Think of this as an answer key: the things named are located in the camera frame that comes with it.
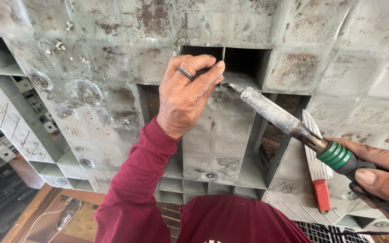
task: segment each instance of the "black ring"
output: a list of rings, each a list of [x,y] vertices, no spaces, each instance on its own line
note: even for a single ring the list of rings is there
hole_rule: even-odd
[[[178,66],[178,67],[176,68],[176,70],[182,72],[182,74],[184,74],[184,76],[186,76],[190,81],[193,81],[192,75],[191,75],[189,72],[187,72],[185,69],[183,69],[183,68],[181,68],[181,67]]]

